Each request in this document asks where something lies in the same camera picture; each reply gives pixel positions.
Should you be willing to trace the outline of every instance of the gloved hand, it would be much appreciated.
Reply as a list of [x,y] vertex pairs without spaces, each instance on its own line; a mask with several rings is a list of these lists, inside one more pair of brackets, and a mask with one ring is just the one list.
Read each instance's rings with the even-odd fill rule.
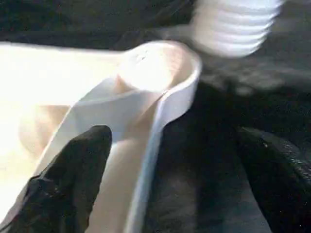
[[99,192],[112,143],[107,126],[70,140],[27,183],[17,215],[1,233],[83,233]]
[[309,158],[292,142],[252,128],[239,129],[238,148],[272,232],[311,232]]

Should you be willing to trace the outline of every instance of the black fabric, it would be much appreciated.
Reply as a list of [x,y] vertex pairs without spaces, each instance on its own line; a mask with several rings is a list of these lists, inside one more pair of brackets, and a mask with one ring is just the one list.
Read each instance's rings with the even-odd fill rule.
[[22,32],[6,34],[2,41],[98,50],[128,50],[159,39],[150,30],[128,32]]
[[2,0],[0,32],[124,32],[188,23],[193,0]]

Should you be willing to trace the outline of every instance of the curved plastic piece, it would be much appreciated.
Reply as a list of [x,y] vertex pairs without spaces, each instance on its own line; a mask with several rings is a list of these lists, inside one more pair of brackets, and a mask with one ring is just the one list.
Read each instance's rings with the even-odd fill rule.
[[[139,47],[171,44],[155,41]],[[118,76],[112,75],[69,109],[44,150],[36,174],[45,169],[71,138],[94,125],[104,124],[111,129],[113,145],[90,216],[88,233],[140,232],[161,132],[166,124],[189,109],[202,69],[201,60],[194,52],[179,43],[176,45],[187,51],[191,72],[163,92],[143,112],[141,121],[137,123],[137,118],[154,93],[131,90],[118,94],[115,90]]]

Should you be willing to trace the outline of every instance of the white ribbed cylinder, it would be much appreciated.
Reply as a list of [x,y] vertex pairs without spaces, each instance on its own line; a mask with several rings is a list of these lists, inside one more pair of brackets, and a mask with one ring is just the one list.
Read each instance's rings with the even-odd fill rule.
[[224,57],[243,57],[265,40],[283,0],[198,0],[192,18],[196,47]]

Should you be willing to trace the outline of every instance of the gloved finger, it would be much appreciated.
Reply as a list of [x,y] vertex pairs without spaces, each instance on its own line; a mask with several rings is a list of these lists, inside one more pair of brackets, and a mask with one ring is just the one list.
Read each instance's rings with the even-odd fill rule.
[[84,154],[77,167],[72,189],[76,232],[84,232],[88,227],[89,216],[100,189],[111,142],[111,131],[105,126],[93,127],[73,141],[75,146],[81,147],[81,153]]
[[271,133],[240,128],[238,152],[272,231],[309,232],[311,166],[300,149]]
[[[47,168],[28,182],[9,232],[68,232],[60,228],[84,232],[111,143],[112,133],[107,126],[94,126],[70,140]],[[89,186],[80,190],[83,179],[89,180]]]

